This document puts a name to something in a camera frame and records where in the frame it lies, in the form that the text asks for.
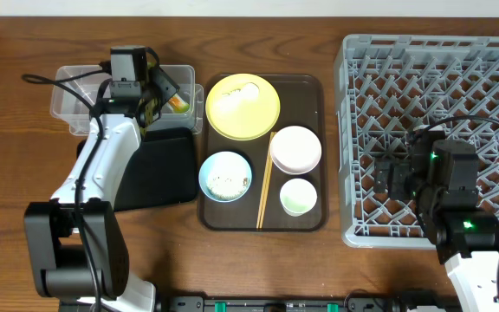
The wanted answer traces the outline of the pale green cup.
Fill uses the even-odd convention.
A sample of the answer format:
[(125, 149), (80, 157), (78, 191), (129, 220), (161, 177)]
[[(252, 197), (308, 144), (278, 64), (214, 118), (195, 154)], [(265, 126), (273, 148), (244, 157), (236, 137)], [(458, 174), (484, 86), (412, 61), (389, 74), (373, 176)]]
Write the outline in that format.
[(280, 190), (283, 210), (291, 217), (299, 217), (311, 211), (318, 199), (315, 187), (305, 179), (291, 179)]

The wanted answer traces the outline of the light blue bowl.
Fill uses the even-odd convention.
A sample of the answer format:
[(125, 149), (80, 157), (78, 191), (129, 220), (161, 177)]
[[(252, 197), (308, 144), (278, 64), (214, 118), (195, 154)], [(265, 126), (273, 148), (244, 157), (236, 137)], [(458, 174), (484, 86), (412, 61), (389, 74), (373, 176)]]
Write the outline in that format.
[(198, 173), (199, 186), (205, 197), (218, 203), (240, 199), (249, 190), (252, 178), (246, 158), (229, 151), (209, 156)]

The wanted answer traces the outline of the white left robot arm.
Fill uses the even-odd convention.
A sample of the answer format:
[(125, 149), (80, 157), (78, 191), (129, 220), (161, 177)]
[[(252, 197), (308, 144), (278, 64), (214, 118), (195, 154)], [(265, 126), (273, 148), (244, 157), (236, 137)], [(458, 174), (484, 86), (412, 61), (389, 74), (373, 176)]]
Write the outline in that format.
[(127, 165), (146, 128), (179, 90), (149, 47), (113, 47), (100, 64), (109, 75), (94, 103), (68, 80), (25, 74), (32, 84), (52, 85), (88, 110), (87, 140), (67, 179), (47, 202), (32, 202), (24, 229), (36, 291), (90, 311), (154, 311), (156, 287), (131, 272), (126, 242), (113, 205)]

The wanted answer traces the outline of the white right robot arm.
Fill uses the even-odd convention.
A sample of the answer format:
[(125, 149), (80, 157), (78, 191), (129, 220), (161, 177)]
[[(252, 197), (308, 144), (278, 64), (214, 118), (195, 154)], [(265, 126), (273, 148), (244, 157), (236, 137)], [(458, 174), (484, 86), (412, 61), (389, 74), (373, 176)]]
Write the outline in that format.
[(411, 200), (464, 311), (499, 310), (499, 221), (478, 204), (476, 148), (416, 132), (407, 159), (374, 161), (374, 191)]

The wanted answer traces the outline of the rice leftovers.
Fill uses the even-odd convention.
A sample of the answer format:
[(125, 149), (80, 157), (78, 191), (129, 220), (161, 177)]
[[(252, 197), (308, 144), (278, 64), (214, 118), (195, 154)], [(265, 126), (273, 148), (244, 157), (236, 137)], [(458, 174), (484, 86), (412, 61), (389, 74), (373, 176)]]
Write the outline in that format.
[(241, 197), (248, 189), (250, 180), (243, 173), (212, 172), (206, 181), (211, 196), (220, 201)]

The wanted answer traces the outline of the food wrapper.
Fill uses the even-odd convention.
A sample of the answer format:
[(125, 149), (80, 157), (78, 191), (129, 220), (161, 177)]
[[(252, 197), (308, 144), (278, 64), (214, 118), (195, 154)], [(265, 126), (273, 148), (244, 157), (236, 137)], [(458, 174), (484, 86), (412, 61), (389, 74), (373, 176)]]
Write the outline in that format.
[(167, 104), (175, 114), (184, 114), (190, 109), (190, 104), (182, 99), (179, 94), (175, 94)]

